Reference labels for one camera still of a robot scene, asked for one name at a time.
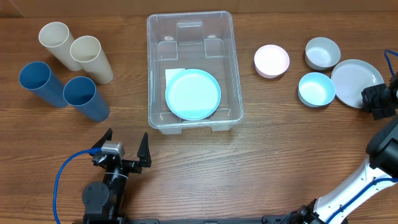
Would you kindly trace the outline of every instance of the light blue bowl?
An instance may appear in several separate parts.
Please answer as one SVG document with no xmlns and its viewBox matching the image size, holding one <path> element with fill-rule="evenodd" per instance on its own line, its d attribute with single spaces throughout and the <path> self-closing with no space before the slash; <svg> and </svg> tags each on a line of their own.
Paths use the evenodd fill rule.
<svg viewBox="0 0 398 224">
<path fill-rule="evenodd" d="M 298 84 L 298 97 L 303 104 L 312 108 L 328 105 L 335 95 L 336 89 L 332 80 L 319 72 L 304 75 Z"/>
<path fill-rule="evenodd" d="M 208 72 L 188 69 L 176 74 L 166 87 L 170 110 L 189 121 L 212 115 L 221 101 L 221 88 Z"/>
</svg>

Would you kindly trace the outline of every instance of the blue cup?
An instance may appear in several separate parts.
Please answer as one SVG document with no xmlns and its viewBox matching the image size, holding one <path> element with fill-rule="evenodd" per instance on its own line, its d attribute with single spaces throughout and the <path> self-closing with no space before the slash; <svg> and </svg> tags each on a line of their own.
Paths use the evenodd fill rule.
<svg viewBox="0 0 398 224">
<path fill-rule="evenodd" d="M 96 122 L 104 121 L 110 113 L 109 106 L 94 82 L 87 77 L 71 79 L 63 89 L 66 102 Z"/>
<path fill-rule="evenodd" d="M 44 62 L 27 64 L 19 73 L 19 83 L 25 89 L 57 108 L 63 108 L 68 105 L 62 96 L 62 82 Z"/>
</svg>

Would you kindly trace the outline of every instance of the light blue plate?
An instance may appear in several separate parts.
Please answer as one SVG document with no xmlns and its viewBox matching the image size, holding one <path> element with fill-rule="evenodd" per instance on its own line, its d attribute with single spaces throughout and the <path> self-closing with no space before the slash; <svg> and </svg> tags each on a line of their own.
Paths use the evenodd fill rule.
<svg viewBox="0 0 398 224">
<path fill-rule="evenodd" d="M 208 72 L 188 69 L 176 74 L 166 87 L 166 103 L 178 117 L 205 119 L 216 111 L 221 88 Z"/>
</svg>

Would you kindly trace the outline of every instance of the cable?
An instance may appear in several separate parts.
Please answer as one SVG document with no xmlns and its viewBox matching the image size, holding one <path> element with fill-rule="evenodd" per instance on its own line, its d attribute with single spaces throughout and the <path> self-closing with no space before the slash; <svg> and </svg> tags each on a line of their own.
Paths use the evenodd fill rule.
<svg viewBox="0 0 398 224">
<path fill-rule="evenodd" d="M 398 182 L 398 178 L 380 178 L 377 180 L 372 181 L 371 183 L 369 183 L 364 189 L 362 189 L 362 191 L 360 191 L 357 195 L 355 195 L 355 197 L 353 197 L 347 204 L 345 204 L 344 206 L 342 206 L 339 210 L 335 211 L 331 217 L 328 219 L 328 221 L 326 221 L 325 224 L 329 224 L 333 218 L 335 218 L 341 211 L 344 211 L 346 208 L 348 208 L 348 206 L 350 206 L 352 203 L 354 203 L 358 198 L 360 198 L 360 196 L 362 196 L 367 190 L 369 190 L 369 188 L 371 188 L 373 185 L 376 185 L 379 182 L 383 182 L 383 181 L 391 181 L 393 183 Z"/>
<path fill-rule="evenodd" d="M 87 149 L 87 150 L 77 152 L 74 155 L 72 155 L 71 157 L 69 157 L 69 159 L 67 159 L 62 164 L 60 170 L 58 171 L 57 177 L 55 178 L 54 195 L 53 195 L 53 201 L 52 201 L 52 210 L 54 213 L 55 222 L 57 222 L 57 224 L 61 224 L 60 220 L 58 218 L 58 215 L 57 215 L 57 191 L 58 191 L 58 181 L 60 180 L 60 176 L 61 176 L 63 168 L 65 168 L 65 166 L 68 164 L 68 162 L 70 162 L 76 156 L 82 155 L 84 153 L 96 154 L 97 152 L 100 152 L 100 151 L 101 151 L 101 148 L 92 148 L 92 149 Z"/>
<path fill-rule="evenodd" d="M 394 70 L 392 69 L 390 58 L 388 57 L 387 53 L 390 53 L 390 54 L 395 55 L 397 57 L 398 57 L 398 53 L 397 52 L 393 52 L 392 50 L 385 50 L 384 51 L 384 56 L 385 56 L 385 58 L 387 60 L 388 67 L 390 68 L 391 75 L 394 77 L 395 73 L 394 73 Z"/>
</svg>

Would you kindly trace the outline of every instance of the wooden table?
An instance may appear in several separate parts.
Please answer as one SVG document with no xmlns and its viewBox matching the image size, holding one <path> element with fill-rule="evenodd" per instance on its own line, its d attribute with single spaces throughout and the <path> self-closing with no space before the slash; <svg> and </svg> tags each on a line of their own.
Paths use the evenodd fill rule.
<svg viewBox="0 0 398 224">
<path fill-rule="evenodd" d="M 165 136 L 147 122 L 146 16 L 0 20 L 0 223 L 54 223 L 52 196 L 61 164 L 91 147 L 108 128 L 136 159 L 149 133 L 152 167 L 132 174 L 124 198 L 132 218 L 228 218 L 283 214 L 333 190 L 365 157 L 368 141 L 389 121 L 335 99 L 325 110 L 306 108 L 297 98 L 300 78 L 311 70 L 306 43 L 329 37 L 342 60 L 374 65 L 389 81 L 384 49 L 398 48 L 398 12 L 235 14 L 234 29 L 244 101 L 244 121 L 228 132 L 185 129 Z M 35 60 L 50 65 L 66 83 L 71 72 L 37 39 L 46 23 L 66 23 L 75 38 L 99 39 L 114 79 L 99 86 L 111 107 L 109 118 L 91 122 L 71 106 L 56 109 L 18 82 L 21 68 Z M 256 50 L 277 44 L 291 64 L 279 80 L 260 77 Z M 398 61 L 393 61 L 398 68 Z M 74 159 L 58 188 L 62 223 L 81 220 L 83 188 L 104 170 L 90 156 Z M 398 222 L 398 187 L 375 195 L 354 211 L 352 223 Z"/>
</svg>

